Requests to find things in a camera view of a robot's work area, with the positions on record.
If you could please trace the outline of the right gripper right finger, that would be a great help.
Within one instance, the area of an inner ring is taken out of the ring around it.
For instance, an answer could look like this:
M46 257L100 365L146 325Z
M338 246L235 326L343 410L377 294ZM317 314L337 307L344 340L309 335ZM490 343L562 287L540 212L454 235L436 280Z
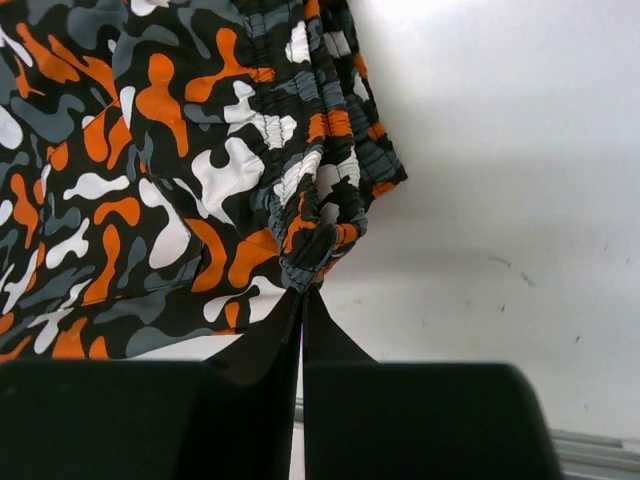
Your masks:
M505 363L382 363L303 302L310 479L558 479L537 396Z

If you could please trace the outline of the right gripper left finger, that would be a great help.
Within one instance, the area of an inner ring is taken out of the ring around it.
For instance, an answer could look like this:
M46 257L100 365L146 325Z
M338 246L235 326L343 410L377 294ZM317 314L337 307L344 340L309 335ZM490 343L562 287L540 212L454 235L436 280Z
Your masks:
M5 479L285 479L301 298L204 361L16 360L1 369Z

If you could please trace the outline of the orange camouflage shorts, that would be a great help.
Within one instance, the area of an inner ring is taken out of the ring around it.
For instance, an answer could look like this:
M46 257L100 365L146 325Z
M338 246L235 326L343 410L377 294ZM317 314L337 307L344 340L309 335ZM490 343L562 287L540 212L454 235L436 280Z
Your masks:
M405 179L345 1L5 1L1 358L242 334Z

